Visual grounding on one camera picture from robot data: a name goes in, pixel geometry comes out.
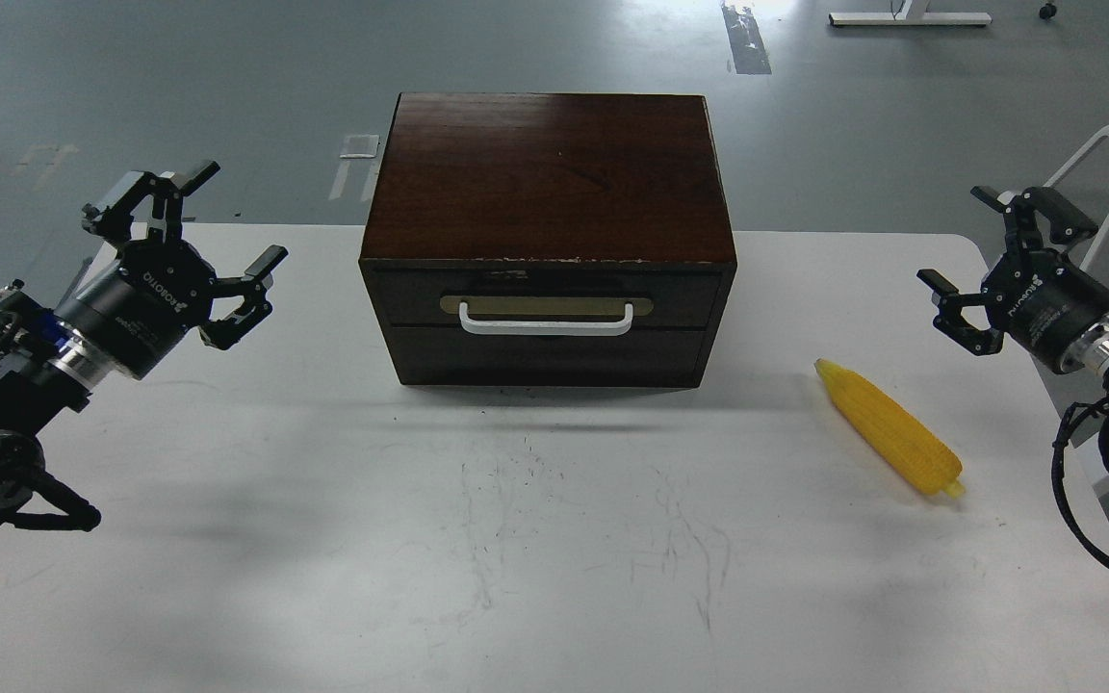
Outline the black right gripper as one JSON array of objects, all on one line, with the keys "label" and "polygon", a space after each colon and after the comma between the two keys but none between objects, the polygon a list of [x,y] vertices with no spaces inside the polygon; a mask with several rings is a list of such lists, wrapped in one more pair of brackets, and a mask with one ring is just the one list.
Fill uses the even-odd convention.
[{"label": "black right gripper", "polygon": [[[1004,254],[981,281],[986,295],[962,294],[942,273],[920,269],[938,308],[933,327],[976,356],[1003,350],[1003,333],[1013,335],[1044,367],[1057,374],[1083,368],[1076,346],[1100,322],[1109,323],[1109,289],[1076,267],[1064,251],[1096,236],[1097,223],[1064,194],[1048,186],[998,192],[971,186],[971,196],[1003,215]],[[1013,256],[1025,255],[1014,259]],[[974,327],[964,308],[985,307],[991,327]]]}]

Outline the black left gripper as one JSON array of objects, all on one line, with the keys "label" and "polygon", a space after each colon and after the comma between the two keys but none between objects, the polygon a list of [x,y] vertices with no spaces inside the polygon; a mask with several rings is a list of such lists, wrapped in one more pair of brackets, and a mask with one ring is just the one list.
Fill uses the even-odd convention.
[{"label": "black left gripper", "polygon": [[[101,201],[81,208],[85,232],[124,247],[83,288],[59,302],[54,316],[135,380],[197,325],[206,346],[228,350],[271,315],[271,274],[289,249],[269,245],[241,276],[218,279],[199,251],[181,241],[184,200],[218,171],[215,161],[186,172],[128,171]],[[135,212],[144,202],[150,203],[145,240],[133,241]],[[223,319],[208,319],[211,300],[228,297],[243,300]]]}]

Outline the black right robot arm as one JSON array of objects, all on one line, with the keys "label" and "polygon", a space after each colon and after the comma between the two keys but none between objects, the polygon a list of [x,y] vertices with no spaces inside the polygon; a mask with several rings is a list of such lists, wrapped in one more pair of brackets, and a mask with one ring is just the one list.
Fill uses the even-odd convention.
[{"label": "black right robot arm", "polygon": [[1074,402],[1062,412],[1052,442],[1051,486],[1075,540],[1109,570],[1109,556],[1083,534],[1065,490],[1065,451],[1083,421],[1100,421],[1097,451],[1109,473],[1109,289],[1070,258],[1070,249],[1097,233],[1096,223],[1048,186],[996,192],[973,186],[971,196],[1003,216],[1003,255],[980,291],[962,293],[940,272],[919,271],[938,308],[933,324],[973,355],[991,355],[1011,338],[1057,374],[1096,374],[1103,398]]}]

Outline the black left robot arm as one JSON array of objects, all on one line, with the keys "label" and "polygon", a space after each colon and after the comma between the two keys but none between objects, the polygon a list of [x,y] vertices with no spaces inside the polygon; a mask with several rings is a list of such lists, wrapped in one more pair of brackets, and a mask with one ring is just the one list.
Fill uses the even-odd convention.
[{"label": "black left robot arm", "polygon": [[271,315],[266,293],[287,249],[269,245],[241,275],[220,277],[182,237],[185,200],[217,171],[212,161],[185,174],[129,171],[81,211],[114,252],[106,268],[54,308],[21,281],[0,291],[0,527],[95,529],[100,510],[48,473],[45,425],[83,411],[106,374],[141,380],[189,332],[228,350]]}]

